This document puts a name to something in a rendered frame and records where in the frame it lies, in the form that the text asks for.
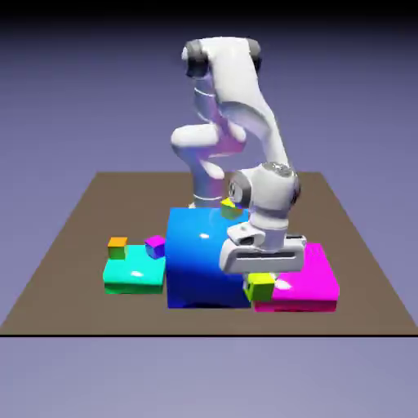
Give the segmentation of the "small purple cube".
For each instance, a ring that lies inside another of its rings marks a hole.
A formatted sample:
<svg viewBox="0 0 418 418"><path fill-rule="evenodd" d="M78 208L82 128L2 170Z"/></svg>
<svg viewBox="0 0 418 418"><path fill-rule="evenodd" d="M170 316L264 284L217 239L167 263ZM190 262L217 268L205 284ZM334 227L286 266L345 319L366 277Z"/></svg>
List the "small purple cube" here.
<svg viewBox="0 0 418 418"><path fill-rule="evenodd" d="M145 239L145 250L153 259L159 259L165 256L165 238L160 235L154 235Z"/></svg>

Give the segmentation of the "small yellow cube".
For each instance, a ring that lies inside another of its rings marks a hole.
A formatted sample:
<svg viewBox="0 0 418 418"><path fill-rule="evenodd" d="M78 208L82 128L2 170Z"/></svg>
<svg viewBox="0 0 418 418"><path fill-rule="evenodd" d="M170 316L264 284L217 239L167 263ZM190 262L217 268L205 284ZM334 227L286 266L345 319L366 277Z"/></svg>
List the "small yellow cube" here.
<svg viewBox="0 0 418 418"><path fill-rule="evenodd" d="M243 213L243 209L238 207L230 198L225 198L220 202L221 215L229 220L236 219Z"/></svg>

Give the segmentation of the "small orange cube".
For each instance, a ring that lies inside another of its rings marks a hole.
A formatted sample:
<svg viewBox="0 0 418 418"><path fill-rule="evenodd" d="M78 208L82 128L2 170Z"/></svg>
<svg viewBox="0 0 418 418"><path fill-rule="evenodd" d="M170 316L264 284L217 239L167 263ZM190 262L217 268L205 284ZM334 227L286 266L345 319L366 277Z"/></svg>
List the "small orange cube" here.
<svg viewBox="0 0 418 418"><path fill-rule="evenodd" d="M125 260L127 257L127 237L111 237L107 248L111 260Z"/></svg>

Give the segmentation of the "large blue box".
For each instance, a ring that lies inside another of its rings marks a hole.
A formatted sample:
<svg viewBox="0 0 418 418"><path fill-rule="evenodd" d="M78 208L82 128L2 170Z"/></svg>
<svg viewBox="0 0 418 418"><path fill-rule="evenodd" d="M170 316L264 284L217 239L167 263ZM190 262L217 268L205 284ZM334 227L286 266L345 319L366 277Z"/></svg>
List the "large blue box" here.
<svg viewBox="0 0 418 418"><path fill-rule="evenodd" d="M171 309L247 309L240 274L219 266L227 229L248 220L227 219L220 208L173 207L166 233L167 305Z"/></svg>

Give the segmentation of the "small lime green cube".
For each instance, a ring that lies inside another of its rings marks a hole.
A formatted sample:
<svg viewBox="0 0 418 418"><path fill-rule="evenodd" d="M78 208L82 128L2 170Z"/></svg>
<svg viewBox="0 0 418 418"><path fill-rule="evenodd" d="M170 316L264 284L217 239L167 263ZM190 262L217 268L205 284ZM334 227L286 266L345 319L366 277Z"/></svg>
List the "small lime green cube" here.
<svg viewBox="0 0 418 418"><path fill-rule="evenodd" d="M275 288L275 276L271 273L249 273L243 280L243 290L250 302L269 301Z"/></svg>

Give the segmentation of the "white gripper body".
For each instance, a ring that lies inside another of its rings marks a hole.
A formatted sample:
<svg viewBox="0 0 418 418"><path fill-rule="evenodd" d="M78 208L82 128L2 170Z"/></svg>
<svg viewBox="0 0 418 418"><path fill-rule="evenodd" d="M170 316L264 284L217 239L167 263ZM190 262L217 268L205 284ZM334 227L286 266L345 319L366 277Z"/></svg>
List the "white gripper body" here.
<svg viewBox="0 0 418 418"><path fill-rule="evenodd" d="M305 263L305 238L286 238L276 251L262 251L251 246L238 246L229 238L220 251L220 269L225 273L297 272Z"/></svg>

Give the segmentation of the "large cyan box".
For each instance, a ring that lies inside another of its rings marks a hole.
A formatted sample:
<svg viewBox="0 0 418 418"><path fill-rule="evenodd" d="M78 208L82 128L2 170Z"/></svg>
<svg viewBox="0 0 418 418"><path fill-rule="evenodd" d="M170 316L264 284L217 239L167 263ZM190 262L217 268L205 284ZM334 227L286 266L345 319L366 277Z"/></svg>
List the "large cyan box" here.
<svg viewBox="0 0 418 418"><path fill-rule="evenodd" d="M145 245L128 245L124 260L108 259L104 267L107 294L161 294L166 258L149 256Z"/></svg>

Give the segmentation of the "large magenta box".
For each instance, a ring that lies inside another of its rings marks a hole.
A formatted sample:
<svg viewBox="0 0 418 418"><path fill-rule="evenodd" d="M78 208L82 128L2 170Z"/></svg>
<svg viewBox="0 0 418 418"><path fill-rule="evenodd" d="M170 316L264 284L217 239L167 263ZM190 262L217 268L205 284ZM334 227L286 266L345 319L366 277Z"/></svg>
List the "large magenta box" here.
<svg viewBox="0 0 418 418"><path fill-rule="evenodd" d="M308 242L300 272L280 273L269 301L256 301L256 312L334 312L340 287L320 243Z"/></svg>

